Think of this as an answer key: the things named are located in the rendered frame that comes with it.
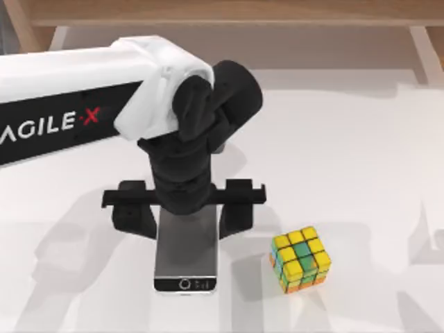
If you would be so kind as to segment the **open wooden shelf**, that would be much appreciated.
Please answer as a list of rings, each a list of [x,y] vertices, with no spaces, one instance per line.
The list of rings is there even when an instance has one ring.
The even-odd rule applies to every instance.
[[[11,51],[163,35],[256,68],[412,69],[444,87],[444,0],[0,0]]]

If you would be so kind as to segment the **yellow and green puzzle cube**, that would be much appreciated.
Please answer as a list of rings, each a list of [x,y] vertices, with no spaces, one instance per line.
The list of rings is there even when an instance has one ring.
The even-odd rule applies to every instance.
[[[286,294],[323,283],[332,264],[312,226],[273,237],[269,259]]]

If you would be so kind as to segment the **black and silver smartphone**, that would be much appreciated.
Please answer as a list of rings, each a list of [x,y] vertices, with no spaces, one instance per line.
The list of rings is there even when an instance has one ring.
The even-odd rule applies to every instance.
[[[157,292],[191,295],[215,291],[218,259],[215,205],[190,215],[160,210],[153,277]]]

